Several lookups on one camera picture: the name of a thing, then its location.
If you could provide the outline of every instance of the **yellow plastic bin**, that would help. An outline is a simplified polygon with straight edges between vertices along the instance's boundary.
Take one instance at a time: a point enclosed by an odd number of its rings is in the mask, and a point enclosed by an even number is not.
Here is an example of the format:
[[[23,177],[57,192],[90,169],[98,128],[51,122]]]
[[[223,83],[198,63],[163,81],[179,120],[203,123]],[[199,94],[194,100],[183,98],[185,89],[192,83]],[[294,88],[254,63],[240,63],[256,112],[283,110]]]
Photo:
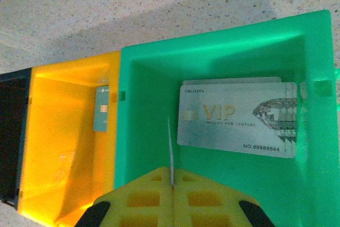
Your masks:
[[[74,226],[113,189],[120,52],[32,69],[18,212]],[[94,131],[96,88],[109,85],[107,132]]]

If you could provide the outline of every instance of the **green plastic bin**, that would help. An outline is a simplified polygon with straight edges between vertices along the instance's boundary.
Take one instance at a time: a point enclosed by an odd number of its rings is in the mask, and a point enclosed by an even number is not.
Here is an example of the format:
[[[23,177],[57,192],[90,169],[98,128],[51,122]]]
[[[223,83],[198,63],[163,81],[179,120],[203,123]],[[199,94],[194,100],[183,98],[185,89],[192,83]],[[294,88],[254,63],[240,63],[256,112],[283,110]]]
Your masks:
[[[340,226],[337,106],[330,14],[319,11],[122,50],[115,187],[169,166],[184,80],[279,76],[298,93],[295,158],[174,143],[175,167],[258,199],[276,226]]]

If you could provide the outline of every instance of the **speckled countertop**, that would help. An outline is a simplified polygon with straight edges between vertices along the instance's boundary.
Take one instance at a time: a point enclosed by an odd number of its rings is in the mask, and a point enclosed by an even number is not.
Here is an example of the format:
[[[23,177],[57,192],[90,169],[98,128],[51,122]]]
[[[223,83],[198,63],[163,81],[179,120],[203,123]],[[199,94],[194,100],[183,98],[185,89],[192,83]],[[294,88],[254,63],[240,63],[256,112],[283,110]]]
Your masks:
[[[340,0],[1,0],[0,73],[328,9],[340,67]],[[0,205],[1,226],[36,226]]]

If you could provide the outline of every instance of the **stack of cards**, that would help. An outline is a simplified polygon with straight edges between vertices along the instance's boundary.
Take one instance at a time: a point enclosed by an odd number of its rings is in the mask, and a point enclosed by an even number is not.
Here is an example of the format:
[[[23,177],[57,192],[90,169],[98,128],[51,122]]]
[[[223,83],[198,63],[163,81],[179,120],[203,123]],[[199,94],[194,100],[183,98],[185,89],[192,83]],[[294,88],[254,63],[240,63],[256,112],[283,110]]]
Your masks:
[[[279,77],[184,81],[177,143],[292,158],[296,84]]]

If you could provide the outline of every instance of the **compartment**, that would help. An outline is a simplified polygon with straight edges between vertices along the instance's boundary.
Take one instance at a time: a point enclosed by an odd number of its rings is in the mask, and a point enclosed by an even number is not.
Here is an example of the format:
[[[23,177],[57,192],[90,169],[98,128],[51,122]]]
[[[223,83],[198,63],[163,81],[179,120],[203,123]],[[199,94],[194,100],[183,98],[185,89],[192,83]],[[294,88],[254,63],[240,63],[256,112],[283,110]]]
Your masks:
[[[0,75],[0,199],[14,207],[23,154],[30,69]]]
[[[314,12],[122,50],[115,187],[169,166],[245,192],[276,226],[338,226],[340,183],[330,15]],[[279,76],[298,95],[297,154],[276,158],[176,144],[184,80]]]
[[[74,226],[113,189],[120,53],[32,69],[18,211]],[[109,86],[107,132],[94,131],[96,89]]]

